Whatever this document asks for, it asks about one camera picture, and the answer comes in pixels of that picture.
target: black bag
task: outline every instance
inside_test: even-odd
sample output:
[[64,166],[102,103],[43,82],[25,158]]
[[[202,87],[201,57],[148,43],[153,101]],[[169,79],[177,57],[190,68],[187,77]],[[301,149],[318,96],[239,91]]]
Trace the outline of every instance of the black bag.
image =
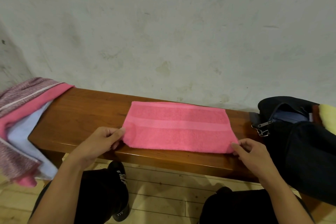
[[316,103],[272,97],[259,102],[260,121],[252,124],[283,179],[293,188],[336,205],[336,136],[310,121],[274,120],[277,110],[299,113],[309,120]]

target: person's right arm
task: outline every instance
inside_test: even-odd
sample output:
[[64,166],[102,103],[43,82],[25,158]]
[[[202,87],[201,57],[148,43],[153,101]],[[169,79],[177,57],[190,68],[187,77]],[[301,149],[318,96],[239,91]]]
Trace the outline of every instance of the person's right arm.
[[279,224],[314,224],[292,190],[280,176],[266,146],[246,138],[232,143],[234,154],[259,178],[268,192]]

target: wooden floor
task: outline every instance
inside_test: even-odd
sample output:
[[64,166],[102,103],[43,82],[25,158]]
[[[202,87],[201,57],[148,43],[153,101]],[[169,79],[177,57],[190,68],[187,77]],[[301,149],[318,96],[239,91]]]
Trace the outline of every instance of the wooden floor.
[[[98,159],[90,169],[106,168],[109,162]],[[130,193],[131,213],[124,224],[195,224],[205,200],[222,186],[232,190],[261,189],[260,184],[212,176],[171,171],[124,163]],[[38,194],[43,188],[15,184],[0,189],[0,224],[27,223]],[[117,223],[110,219],[107,223]],[[336,212],[323,224],[336,223]]]

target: yellow towel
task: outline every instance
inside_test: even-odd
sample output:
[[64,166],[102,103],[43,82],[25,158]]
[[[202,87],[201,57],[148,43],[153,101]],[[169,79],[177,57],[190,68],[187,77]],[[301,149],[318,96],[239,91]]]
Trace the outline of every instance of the yellow towel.
[[324,127],[336,135],[336,107],[331,105],[320,105],[320,117]]

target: white shoelace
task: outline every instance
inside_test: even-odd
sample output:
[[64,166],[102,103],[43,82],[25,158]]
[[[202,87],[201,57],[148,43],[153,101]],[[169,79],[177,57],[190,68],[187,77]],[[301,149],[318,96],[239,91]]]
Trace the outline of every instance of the white shoelace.
[[120,171],[117,171],[117,172],[118,172],[118,174],[120,176],[121,182],[127,186],[126,175],[125,174],[121,174]]

